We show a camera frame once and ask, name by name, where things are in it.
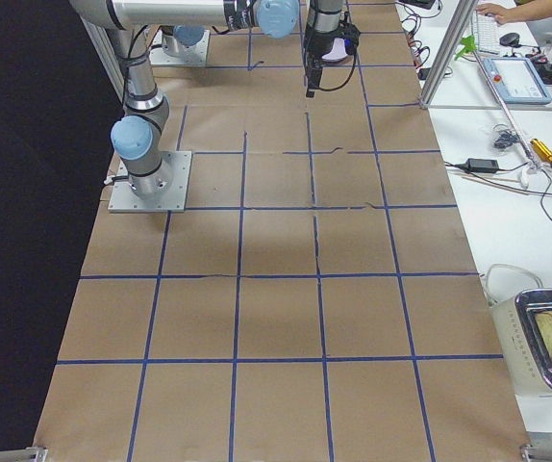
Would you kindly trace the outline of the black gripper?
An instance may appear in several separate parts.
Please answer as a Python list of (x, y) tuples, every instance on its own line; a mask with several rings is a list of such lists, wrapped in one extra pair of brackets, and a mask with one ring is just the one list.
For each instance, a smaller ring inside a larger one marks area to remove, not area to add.
[[(314, 98), (316, 91), (337, 91), (343, 89), (349, 83), (357, 65), (360, 34), (359, 31), (310, 31), (307, 34), (304, 41), (304, 69), (307, 80), (306, 96), (308, 98)], [(329, 52), (334, 39), (344, 39), (345, 51), (353, 57), (353, 63), (342, 84), (332, 88), (323, 88), (320, 85), (323, 72), (323, 56)]]

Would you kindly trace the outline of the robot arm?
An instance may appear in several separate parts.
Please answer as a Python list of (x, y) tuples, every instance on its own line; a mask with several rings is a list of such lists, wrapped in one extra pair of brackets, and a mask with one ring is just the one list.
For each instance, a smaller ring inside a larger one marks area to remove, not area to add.
[[(298, 1), (166, 1), (154, 24), (167, 26), (222, 26), (232, 32), (258, 28), (273, 39), (291, 34), (300, 13)], [(341, 1), (309, 1), (303, 31), (303, 66), (306, 96), (313, 98), (318, 91), (332, 92), (341, 86), (321, 86), (323, 57), (336, 39), (343, 39), (346, 52), (357, 56), (359, 29), (349, 20)]]
[(152, 25), (221, 25), (230, 30), (260, 28), (281, 39), (298, 19), (297, 1), (72, 1), (75, 12), (106, 30), (123, 73), (124, 117), (113, 125), (113, 148), (127, 169), (134, 196), (147, 198), (168, 189), (173, 170), (159, 149), (169, 102), (155, 82), (144, 30)]

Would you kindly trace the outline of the person hand on keyboard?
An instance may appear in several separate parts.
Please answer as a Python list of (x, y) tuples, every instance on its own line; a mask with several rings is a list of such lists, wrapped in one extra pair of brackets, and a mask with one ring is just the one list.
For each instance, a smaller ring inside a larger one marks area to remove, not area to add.
[(500, 25), (511, 22), (510, 20), (511, 10), (509, 8), (503, 7), (498, 4), (479, 3), (475, 11), (479, 15), (492, 18), (496, 23)]

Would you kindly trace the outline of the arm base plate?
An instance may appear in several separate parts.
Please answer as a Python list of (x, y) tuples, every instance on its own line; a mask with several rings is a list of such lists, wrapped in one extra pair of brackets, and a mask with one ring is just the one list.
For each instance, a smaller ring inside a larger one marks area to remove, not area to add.
[(210, 31), (197, 26), (162, 26), (150, 47), (150, 62), (157, 67), (204, 67)]
[(118, 162), (113, 181), (109, 211), (113, 213), (183, 213), (188, 197), (191, 151), (162, 151), (160, 168), (150, 176), (130, 175), (122, 161)]

